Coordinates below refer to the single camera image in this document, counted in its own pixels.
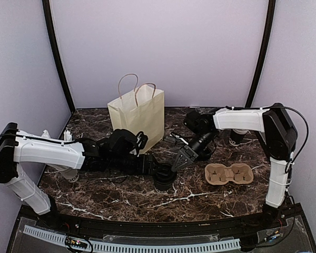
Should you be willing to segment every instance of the white panel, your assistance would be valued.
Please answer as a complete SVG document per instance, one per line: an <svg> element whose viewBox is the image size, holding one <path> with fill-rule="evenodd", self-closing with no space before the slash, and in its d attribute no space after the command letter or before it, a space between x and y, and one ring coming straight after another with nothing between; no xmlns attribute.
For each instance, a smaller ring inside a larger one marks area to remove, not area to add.
<svg viewBox="0 0 316 253"><path fill-rule="evenodd" d="M52 1L76 107L106 107L126 73L165 90L167 106L244 105L267 6L267 0Z"/></svg>
<svg viewBox="0 0 316 253"><path fill-rule="evenodd" d="M290 192L301 202L316 242L316 1L277 1L255 106L281 102L307 118L310 138L293 166ZM290 113L305 138L302 120Z"/></svg>
<svg viewBox="0 0 316 253"><path fill-rule="evenodd" d="M8 122L57 137L70 115L54 64L42 1L0 1L0 133ZM37 182L43 165L25 164ZM0 185L0 252L5 252L21 202Z"/></svg>

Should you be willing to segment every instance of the paper bag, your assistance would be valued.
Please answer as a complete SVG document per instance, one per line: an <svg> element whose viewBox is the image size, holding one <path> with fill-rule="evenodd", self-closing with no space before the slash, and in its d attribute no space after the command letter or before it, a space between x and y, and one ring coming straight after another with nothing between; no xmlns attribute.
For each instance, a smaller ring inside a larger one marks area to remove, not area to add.
<svg viewBox="0 0 316 253"><path fill-rule="evenodd" d="M143 131L147 135L146 146L140 151L144 154L164 137L164 91L157 89L153 83L144 83L121 95L121 81L129 75L136 76L137 86L137 75L123 76L118 83L120 97L108 103L107 107L113 130L127 129L135 135Z"/></svg>

